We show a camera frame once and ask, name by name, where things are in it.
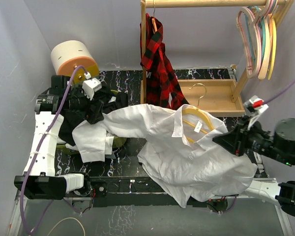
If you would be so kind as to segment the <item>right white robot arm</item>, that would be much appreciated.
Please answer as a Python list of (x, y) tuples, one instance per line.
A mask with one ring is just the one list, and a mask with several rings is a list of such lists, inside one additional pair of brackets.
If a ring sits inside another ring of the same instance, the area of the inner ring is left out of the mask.
[[(253, 118), (244, 116), (232, 131), (212, 140), (229, 153), (243, 156), (247, 150), (268, 157), (287, 166), (295, 165), (295, 118), (279, 121), (274, 133), (262, 129)], [(269, 183), (252, 181), (244, 192), (247, 196), (270, 202), (295, 217), (295, 181)]]

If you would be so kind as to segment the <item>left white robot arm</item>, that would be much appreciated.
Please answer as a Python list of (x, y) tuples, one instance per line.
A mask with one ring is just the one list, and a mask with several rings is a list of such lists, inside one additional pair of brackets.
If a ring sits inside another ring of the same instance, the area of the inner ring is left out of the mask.
[(98, 76), (70, 85), (69, 76), (54, 75), (51, 87), (42, 92), (35, 103), (35, 130), (28, 162), (23, 174), (15, 176), (14, 185), (21, 197), (28, 199), (61, 200), (76, 191), (87, 196), (92, 184), (84, 174), (55, 174), (55, 154), (60, 128), (64, 121), (62, 112), (82, 112), (83, 118), (94, 122), (95, 93), (102, 84)]

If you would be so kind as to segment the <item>white button-up shirt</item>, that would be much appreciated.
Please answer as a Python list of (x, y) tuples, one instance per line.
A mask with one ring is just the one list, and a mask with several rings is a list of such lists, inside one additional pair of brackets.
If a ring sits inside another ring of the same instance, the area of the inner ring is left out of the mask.
[[(212, 141), (227, 132), (213, 116), (210, 129), (202, 119), (184, 115), (188, 105), (171, 110), (150, 104), (112, 111), (95, 124), (101, 138), (109, 133), (121, 138), (143, 138), (138, 153), (144, 171), (181, 206), (189, 198), (204, 202), (214, 196), (240, 194), (257, 171), (247, 155), (237, 157)], [(83, 162), (104, 161), (104, 148), (80, 153)]]

